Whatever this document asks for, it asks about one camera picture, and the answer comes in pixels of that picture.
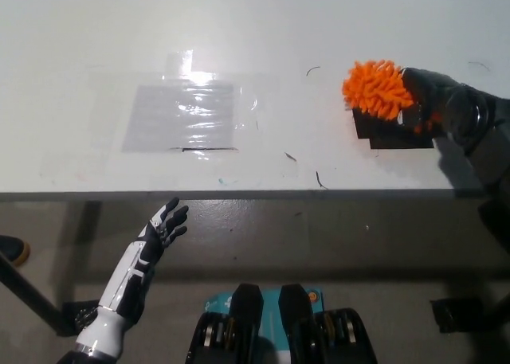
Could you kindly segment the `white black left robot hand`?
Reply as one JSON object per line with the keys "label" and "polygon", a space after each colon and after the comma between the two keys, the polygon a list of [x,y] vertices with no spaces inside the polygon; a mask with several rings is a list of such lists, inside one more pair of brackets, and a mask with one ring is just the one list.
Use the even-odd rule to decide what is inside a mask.
{"label": "white black left robot hand", "polygon": [[186,205],[179,206],[178,198],[172,198],[152,216],[124,251],[100,298],[99,307],[119,315],[130,326],[138,323],[155,266],[166,248],[187,231],[183,223],[188,209]]}

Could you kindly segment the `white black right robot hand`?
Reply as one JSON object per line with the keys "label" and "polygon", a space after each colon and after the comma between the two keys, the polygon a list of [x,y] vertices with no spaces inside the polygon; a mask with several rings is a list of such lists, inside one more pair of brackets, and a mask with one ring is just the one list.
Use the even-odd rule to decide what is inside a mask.
{"label": "white black right robot hand", "polygon": [[446,102],[461,84],[445,74],[411,67],[404,68],[402,81],[413,103],[400,110],[397,124],[415,133],[443,131]]}

